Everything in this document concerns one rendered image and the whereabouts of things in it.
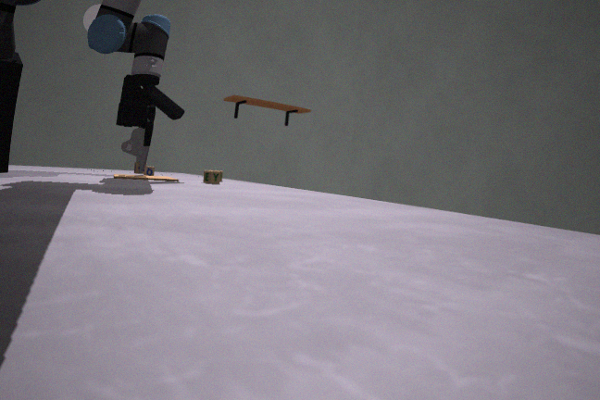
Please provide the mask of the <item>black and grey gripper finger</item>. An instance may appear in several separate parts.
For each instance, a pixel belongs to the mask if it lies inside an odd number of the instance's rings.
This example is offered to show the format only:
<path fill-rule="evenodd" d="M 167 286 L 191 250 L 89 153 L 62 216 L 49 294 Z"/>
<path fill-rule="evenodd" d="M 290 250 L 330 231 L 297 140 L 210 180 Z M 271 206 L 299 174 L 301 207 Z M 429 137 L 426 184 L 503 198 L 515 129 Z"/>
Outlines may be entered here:
<path fill-rule="evenodd" d="M 139 173 L 142 173 L 144 170 L 151 143 L 155 116 L 155 114 L 151 113 L 153 113 L 153 111 L 150 111 L 149 119 L 146 119 L 144 129 L 141 127 L 137 128 L 134 132 L 134 137 L 124 144 L 124 149 L 127 152 L 141 157 Z"/>
<path fill-rule="evenodd" d="M 131 139 L 134 137 L 134 132 L 135 132 L 135 130 L 136 130 L 136 129 L 134 129 L 134 130 L 132 131 L 132 133 L 131 133 Z M 123 152 L 125 152 L 125 153 L 131 154 L 131 153 L 129 153 L 129 152 L 127 152 L 127 151 L 125 151 L 125 149 L 124 149 L 124 144 L 125 144 L 125 142 L 124 142 L 124 143 L 122 143 L 122 145 L 121 145 L 121 150 L 122 150 Z M 137 155 L 135 155 L 135 154 L 131 154 L 131 155 L 133 155 L 133 156 L 136 156 L 136 162 L 140 162 L 140 159 L 141 159 L 141 157 L 140 157 L 140 156 L 137 156 Z"/>

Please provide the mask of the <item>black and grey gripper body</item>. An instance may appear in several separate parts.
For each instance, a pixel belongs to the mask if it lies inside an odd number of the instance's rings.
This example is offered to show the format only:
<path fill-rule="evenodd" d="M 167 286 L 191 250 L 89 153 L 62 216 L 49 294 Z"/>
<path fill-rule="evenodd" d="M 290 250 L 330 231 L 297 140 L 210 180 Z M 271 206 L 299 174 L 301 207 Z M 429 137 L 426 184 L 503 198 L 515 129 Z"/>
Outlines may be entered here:
<path fill-rule="evenodd" d="M 151 74 L 126 75 L 116 125 L 124 127 L 142 126 L 144 128 L 146 119 L 149 119 L 150 111 L 153 111 L 153 114 L 156 115 L 156 101 L 146 94 L 146 90 L 150 84 L 159 85 L 159 80 L 159 77 Z M 143 89 L 141 86 L 143 86 Z M 135 125 L 135 123 L 140 123 L 140 125 Z"/>

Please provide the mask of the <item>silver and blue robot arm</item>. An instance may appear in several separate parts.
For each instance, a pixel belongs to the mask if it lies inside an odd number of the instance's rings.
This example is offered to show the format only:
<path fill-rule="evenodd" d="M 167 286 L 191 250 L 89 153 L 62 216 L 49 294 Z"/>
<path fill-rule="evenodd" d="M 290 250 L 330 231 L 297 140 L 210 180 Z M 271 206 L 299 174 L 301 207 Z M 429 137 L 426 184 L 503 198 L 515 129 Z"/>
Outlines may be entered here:
<path fill-rule="evenodd" d="M 0 58 L 12 58 L 16 43 L 14 13 L 16 6 L 28 6 L 41 0 L 0 0 Z M 147 15 L 132 22 L 142 0 L 103 0 L 88 30 L 88 45 L 101 54 L 134 53 L 131 75 L 161 77 L 169 39 L 170 21 L 161 15 Z M 125 41 L 125 42 L 124 42 Z M 180 119 L 184 110 L 150 84 L 146 94 L 170 119 Z"/>

